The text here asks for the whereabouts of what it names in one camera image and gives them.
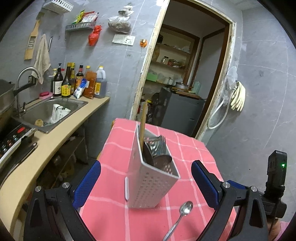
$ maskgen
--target kitchen sink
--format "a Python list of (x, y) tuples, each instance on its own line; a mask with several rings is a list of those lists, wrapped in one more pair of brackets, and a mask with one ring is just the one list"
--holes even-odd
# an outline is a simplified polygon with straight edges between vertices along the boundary
[[(57, 121), (56, 123), (51, 123), (52, 109), (54, 104), (62, 105), (71, 111), (65, 117)], [(86, 101), (75, 100), (70, 98), (61, 97), (50, 97), (42, 100), (32, 106), (30, 106), (24, 113), (21, 114), (20, 118), (14, 117), (15, 120), (29, 126), (32, 128), (37, 128), (38, 130), (49, 133), (58, 124), (72, 115), (75, 111), (79, 110), (81, 107), (87, 104)], [(36, 126), (36, 120), (41, 119), (44, 122), (43, 126)]]

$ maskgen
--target spoon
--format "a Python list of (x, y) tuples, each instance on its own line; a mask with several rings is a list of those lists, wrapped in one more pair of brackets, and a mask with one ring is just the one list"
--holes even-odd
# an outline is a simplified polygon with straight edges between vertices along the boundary
[(179, 224), (181, 218), (183, 216), (188, 215), (191, 212), (192, 208), (193, 208), (193, 203), (191, 201), (187, 201), (181, 205), (181, 207), (179, 209), (180, 217), (177, 220), (177, 222), (171, 227), (171, 229), (168, 231), (168, 233), (165, 235), (165, 237), (163, 238), (163, 241), (167, 241), (170, 238), (170, 236), (175, 231), (177, 225)]

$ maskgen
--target kitchen counter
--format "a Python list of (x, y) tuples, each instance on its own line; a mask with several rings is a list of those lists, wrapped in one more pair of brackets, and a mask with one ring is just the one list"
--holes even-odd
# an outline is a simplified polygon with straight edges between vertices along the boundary
[(79, 100), (87, 101), (88, 104), (61, 122), (50, 133), (36, 131), (33, 141), (38, 143), (38, 147), (14, 170), (0, 189), (0, 218), (11, 234), (22, 204), (30, 193), (30, 187), (47, 163), (71, 134), (109, 99), (81, 97)]

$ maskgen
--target pink tablecloth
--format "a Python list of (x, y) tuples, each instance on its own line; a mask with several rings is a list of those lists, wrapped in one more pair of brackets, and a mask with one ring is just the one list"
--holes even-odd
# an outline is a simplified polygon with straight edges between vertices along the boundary
[[(215, 160), (205, 145), (183, 134), (146, 125), (155, 135), (164, 135), (181, 179), (155, 209), (129, 209), (124, 197), (124, 178), (128, 169), (136, 122), (116, 119), (100, 156), (102, 172), (80, 215), (97, 241), (161, 241), (179, 218), (179, 207), (185, 201), (194, 204), (183, 217), (171, 241), (195, 241), (214, 210), (208, 207), (191, 175), (191, 163), (201, 160), (209, 172), (220, 180)], [(235, 219), (235, 211), (221, 237), (226, 240)]]

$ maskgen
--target red bag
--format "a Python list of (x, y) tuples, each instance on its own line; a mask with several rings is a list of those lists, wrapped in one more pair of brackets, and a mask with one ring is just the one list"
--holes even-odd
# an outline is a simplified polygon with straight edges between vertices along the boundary
[(102, 30), (101, 25), (97, 25), (94, 27), (93, 32), (89, 35), (89, 46), (95, 46), (99, 36), (100, 36), (100, 31)]

